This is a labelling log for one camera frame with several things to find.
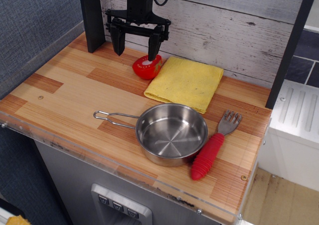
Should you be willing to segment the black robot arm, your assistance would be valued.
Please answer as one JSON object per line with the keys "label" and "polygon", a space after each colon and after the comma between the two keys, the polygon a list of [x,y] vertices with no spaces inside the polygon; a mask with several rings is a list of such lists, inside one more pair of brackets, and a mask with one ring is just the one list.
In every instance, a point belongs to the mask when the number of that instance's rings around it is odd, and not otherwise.
{"label": "black robot arm", "polygon": [[121,55],[125,49],[126,34],[147,37],[149,39],[148,60],[153,61],[160,45],[169,38],[171,21],[153,13],[153,3],[163,6],[167,3],[157,0],[127,0],[126,10],[106,10],[106,27],[110,33],[113,49]]}

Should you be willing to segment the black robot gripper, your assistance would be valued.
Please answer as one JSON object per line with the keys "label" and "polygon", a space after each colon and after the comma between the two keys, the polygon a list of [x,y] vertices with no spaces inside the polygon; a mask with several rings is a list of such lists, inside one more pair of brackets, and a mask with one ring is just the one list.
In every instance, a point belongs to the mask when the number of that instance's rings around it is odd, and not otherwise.
{"label": "black robot gripper", "polygon": [[121,56],[125,49],[125,34],[149,37],[148,60],[153,61],[160,49],[161,41],[168,40],[171,21],[153,13],[153,3],[164,6],[168,0],[127,0],[126,10],[108,9],[107,29],[113,49]]}

